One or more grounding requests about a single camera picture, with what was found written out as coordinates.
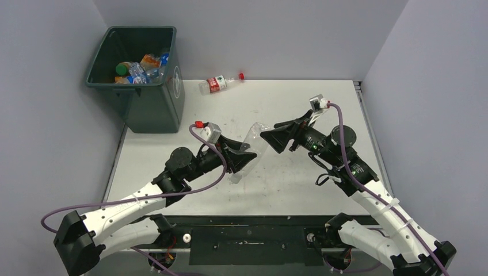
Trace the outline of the orange crushed bottle back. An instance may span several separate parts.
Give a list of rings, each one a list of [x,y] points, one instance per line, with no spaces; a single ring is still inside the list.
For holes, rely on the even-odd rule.
[[[161,63],[161,58],[153,54],[145,54],[140,61],[140,65],[145,71],[160,68]]]

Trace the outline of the clear bottle white cap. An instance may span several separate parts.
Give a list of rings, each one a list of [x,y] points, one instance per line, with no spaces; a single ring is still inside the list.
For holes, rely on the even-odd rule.
[[[272,128],[269,125],[255,122],[249,129],[245,139],[243,140],[243,145],[240,148],[240,152],[245,153],[255,153],[256,158],[250,161],[243,169],[233,173],[230,176],[230,181],[233,184],[239,183],[244,177],[246,177],[251,171],[254,170],[255,166],[263,157],[265,151],[269,147],[269,144],[260,136],[264,131],[269,131]]]

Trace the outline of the red label bottle back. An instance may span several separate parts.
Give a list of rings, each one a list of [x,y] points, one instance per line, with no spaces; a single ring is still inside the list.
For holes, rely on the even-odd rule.
[[[240,85],[244,81],[245,75],[242,72],[232,77],[218,75],[200,82],[199,90],[202,95],[215,94]]]

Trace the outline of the blue label water bottle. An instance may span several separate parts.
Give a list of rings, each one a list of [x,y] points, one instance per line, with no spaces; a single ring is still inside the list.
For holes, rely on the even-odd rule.
[[[160,65],[159,65],[159,68],[158,68],[158,78],[157,78],[157,81],[162,81],[163,80],[163,76],[165,74],[165,68],[166,68],[166,65],[168,63],[169,55],[170,55],[170,48],[164,49],[164,51],[162,52],[162,54],[160,56]]]

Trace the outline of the clear crushed bottle back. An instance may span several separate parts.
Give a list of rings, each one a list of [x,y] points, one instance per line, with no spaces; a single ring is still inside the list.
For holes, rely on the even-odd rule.
[[[128,71],[132,76],[133,83],[148,83],[147,74],[139,63],[133,63]]]

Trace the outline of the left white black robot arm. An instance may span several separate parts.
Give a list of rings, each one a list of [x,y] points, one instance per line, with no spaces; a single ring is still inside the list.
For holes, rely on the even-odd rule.
[[[195,193],[190,181],[219,167],[224,174],[238,173],[259,157],[250,144],[224,136],[201,142],[208,148],[198,154],[186,147],[174,149],[164,170],[131,195],[84,214],[76,207],[68,209],[54,238],[68,275],[83,275],[102,258],[126,248],[151,243],[166,247],[171,242],[170,225],[154,211]]]

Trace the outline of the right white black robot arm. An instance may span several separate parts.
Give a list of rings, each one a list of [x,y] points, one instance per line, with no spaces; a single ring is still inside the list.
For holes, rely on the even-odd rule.
[[[447,275],[456,248],[424,230],[385,189],[374,170],[354,150],[353,129],[339,123],[324,135],[314,128],[315,120],[316,115],[307,112],[276,124],[262,132],[261,137],[279,153],[303,147],[326,170],[326,176],[382,228],[382,232],[371,230],[340,213],[325,224],[327,242],[359,249],[394,275]]]

